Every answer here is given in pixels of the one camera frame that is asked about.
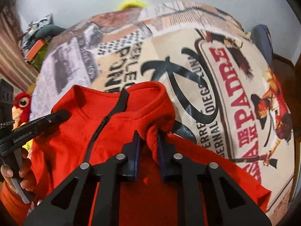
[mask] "orange box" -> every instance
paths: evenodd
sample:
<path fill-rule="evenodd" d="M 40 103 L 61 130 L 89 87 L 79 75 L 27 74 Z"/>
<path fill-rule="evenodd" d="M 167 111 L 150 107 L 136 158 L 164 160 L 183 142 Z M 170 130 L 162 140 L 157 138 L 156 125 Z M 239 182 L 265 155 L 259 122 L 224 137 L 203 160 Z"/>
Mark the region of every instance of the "orange box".
<path fill-rule="evenodd" d="M 28 60 L 28 61 L 31 61 L 33 60 L 33 58 L 35 57 L 35 55 L 39 52 L 39 50 L 42 48 L 42 46 L 44 46 L 45 44 L 45 40 L 38 40 L 34 45 L 33 47 L 29 50 L 28 54 L 25 56 L 25 58 Z"/>

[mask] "zipper pull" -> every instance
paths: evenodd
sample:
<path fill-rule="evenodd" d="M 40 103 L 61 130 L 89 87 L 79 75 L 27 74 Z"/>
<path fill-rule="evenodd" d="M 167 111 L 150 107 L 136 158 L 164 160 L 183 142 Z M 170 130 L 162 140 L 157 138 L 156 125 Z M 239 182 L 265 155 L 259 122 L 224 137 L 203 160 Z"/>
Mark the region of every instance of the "zipper pull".
<path fill-rule="evenodd" d="M 100 125 L 98 126 L 98 128 L 96 129 L 96 131 L 95 131 L 95 133 L 93 134 L 91 140 L 97 139 L 99 133 L 100 133 L 101 130 L 104 128 L 104 126 L 108 123 L 108 121 L 109 121 L 109 117 L 106 116 L 106 117 L 102 120 L 102 122 L 100 123 Z"/>

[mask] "black zipper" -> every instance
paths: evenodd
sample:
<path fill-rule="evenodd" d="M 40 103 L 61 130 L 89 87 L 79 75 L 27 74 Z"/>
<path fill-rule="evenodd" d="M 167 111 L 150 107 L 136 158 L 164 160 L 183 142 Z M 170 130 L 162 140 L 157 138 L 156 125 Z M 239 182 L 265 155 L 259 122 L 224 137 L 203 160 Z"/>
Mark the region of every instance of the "black zipper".
<path fill-rule="evenodd" d="M 103 120 L 99 124 L 98 128 L 95 130 L 94 134 L 92 135 L 90 143 L 88 144 L 88 149 L 87 149 L 87 152 L 86 152 L 86 155 L 85 155 L 85 158 L 84 158 L 83 162 L 89 162 L 93 145 L 94 145 L 99 133 L 103 130 L 103 128 L 109 122 L 112 115 L 125 111 L 128 96 L 129 96 L 128 92 L 123 88 L 121 93 L 120 93 L 117 104 L 112 109 L 112 111 L 105 118 L 103 118 Z"/>
<path fill-rule="evenodd" d="M 92 152 L 92 148 L 93 148 L 93 144 L 95 143 L 99 133 L 101 132 L 101 130 L 103 130 L 103 128 L 105 127 L 105 125 L 109 122 L 109 117 L 106 116 L 102 122 L 100 123 L 100 125 L 98 126 L 98 128 L 96 129 L 96 131 L 94 132 L 94 134 L 91 137 L 90 143 L 88 144 L 88 149 L 84 158 L 84 162 L 89 162 L 90 160 L 90 156 L 91 156 L 91 152 Z"/>

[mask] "plush toy eye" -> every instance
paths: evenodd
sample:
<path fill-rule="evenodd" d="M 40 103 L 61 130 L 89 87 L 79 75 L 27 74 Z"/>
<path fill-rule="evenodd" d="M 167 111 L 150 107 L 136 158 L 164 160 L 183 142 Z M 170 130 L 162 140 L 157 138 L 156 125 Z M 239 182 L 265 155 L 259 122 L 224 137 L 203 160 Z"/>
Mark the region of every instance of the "plush toy eye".
<path fill-rule="evenodd" d="M 20 101 L 19 101 L 19 106 L 20 107 L 26 107 L 27 105 L 29 104 L 29 99 L 28 98 L 22 98 L 22 99 L 20 99 Z"/>

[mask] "red plush toy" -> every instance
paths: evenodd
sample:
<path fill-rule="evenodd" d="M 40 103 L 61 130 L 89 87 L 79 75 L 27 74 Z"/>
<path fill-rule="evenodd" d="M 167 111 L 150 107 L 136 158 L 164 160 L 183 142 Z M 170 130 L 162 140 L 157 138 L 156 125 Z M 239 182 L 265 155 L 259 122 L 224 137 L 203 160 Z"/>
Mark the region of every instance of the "red plush toy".
<path fill-rule="evenodd" d="M 15 97 L 13 106 L 13 119 L 15 120 L 14 128 L 19 127 L 22 123 L 29 122 L 31 96 L 26 92 L 19 93 Z"/>

